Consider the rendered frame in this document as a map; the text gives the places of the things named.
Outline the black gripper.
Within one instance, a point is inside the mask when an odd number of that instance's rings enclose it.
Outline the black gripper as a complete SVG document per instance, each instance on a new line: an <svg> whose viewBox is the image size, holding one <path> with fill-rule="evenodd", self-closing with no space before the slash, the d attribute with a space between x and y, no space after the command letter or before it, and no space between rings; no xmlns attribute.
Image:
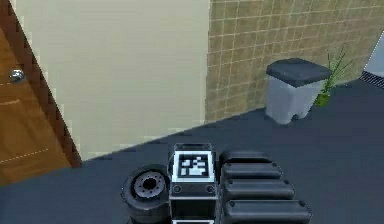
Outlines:
<svg viewBox="0 0 384 224"><path fill-rule="evenodd" d="M165 165L149 164L132 171L121 189L128 210L126 224L170 224L169 184Z"/></svg>

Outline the grey bin with dark lid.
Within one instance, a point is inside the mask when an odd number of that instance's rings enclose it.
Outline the grey bin with dark lid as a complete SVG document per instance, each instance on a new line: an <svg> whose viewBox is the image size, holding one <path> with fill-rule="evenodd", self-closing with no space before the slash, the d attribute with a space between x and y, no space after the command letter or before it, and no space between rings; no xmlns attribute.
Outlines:
<svg viewBox="0 0 384 224"><path fill-rule="evenodd" d="M302 119L308 114L331 70L305 59L287 58L269 64L266 74L265 113L286 125L294 116Z"/></svg>

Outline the green house plant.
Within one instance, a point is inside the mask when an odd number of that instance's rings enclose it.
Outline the green house plant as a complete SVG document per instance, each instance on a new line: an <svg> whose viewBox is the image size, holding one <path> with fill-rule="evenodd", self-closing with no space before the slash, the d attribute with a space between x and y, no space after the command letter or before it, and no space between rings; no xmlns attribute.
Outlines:
<svg viewBox="0 0 384 224"><path fill-rule="evenodd" d="M332 90L336 87L337 81L352 66L353 60L347 58L348 47L342 44L341 47L327 52L327 67L330 70L329 77L325 80L324 86L316 97L314 104L318 107L325 106L331 97Z"/></svg>

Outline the grey fridge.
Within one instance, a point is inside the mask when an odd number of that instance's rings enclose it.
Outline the grey fridge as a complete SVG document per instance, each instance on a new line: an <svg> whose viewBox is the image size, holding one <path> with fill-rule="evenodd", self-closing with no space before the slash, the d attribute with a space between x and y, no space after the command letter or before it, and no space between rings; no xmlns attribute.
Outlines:
<svg viewBox="0 0 384 224"><path fill-rule="evenodd" d="M363 69L360 80L384 89L384 31Z"/></svg>

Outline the brown wooden room door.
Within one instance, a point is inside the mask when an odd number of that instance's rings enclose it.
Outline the brown wooden room door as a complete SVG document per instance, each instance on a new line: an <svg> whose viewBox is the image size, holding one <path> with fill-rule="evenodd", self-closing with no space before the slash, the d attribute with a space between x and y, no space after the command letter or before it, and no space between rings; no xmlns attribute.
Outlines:
<svg viewBox="0 0 384 224"><path fill-rule="evenodd" d="M14 69L22 82L10 82ZM0 0L0 187L81 165L11 0Z"/></svg>

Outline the silver round door knob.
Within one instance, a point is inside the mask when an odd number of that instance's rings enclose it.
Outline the silver round door knob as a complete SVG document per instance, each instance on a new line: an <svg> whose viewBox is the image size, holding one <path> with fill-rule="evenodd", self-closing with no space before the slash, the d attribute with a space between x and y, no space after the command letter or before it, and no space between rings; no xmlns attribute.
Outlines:
<svg viewBox="0 0 384 224"><path fill-rule="evenodd" d="M11 83L19 83L25 79L25 74L20 69L14 69L10 74L10 82Z"/></svg>

